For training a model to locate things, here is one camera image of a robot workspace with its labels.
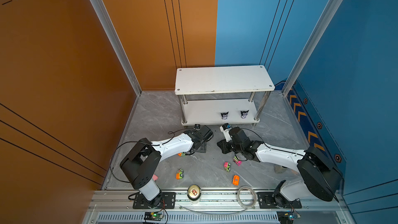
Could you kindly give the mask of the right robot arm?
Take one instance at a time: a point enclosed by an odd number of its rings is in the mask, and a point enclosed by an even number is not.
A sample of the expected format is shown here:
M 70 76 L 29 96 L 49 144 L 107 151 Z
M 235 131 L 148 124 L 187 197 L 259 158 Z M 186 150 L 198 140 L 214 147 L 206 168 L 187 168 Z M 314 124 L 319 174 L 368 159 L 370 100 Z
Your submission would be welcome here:
M 299 173 L 294 180 L 282 180 L 269 200 L 271 205 L 287 208 L 293 202 L 309 196 L 322 201 L 336 200 L 343 180 L 341 170 L 318 148 L 306 150 L 276 147 L 263 140 L 252 141 L 240 127 L 224 124 L 220 127 L 224 139 L 217 143 L 223 154 L 241 154 L 246 160 L 271 163 Z

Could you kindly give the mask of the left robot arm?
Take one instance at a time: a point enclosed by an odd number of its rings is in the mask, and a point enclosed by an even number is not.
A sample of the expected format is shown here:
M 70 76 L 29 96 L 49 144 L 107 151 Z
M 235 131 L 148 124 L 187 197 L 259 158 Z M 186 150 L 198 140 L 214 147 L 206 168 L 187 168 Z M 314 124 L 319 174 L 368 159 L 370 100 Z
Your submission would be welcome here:
M 159 163 L 179 153 L 191 155 L 197 152 L 213 135 L 209 127 L 202 126 L 199 129 L 184 129 L 178 136 L 163 141 L 143 138 L 122 159 L 120 169 L 132 187 L 148 202 L 158 202 L 161 190 L 153 175 Z

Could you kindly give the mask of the black purple figure toy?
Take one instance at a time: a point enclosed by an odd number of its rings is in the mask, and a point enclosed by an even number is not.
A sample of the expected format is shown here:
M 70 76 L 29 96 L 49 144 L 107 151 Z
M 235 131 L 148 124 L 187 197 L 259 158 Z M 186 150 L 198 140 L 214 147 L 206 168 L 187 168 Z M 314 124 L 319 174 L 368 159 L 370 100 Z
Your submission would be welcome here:
M 249 110 L 246 111 L 240 111 L 240 117 L 241 119 L 246 119 L 248 116 Z

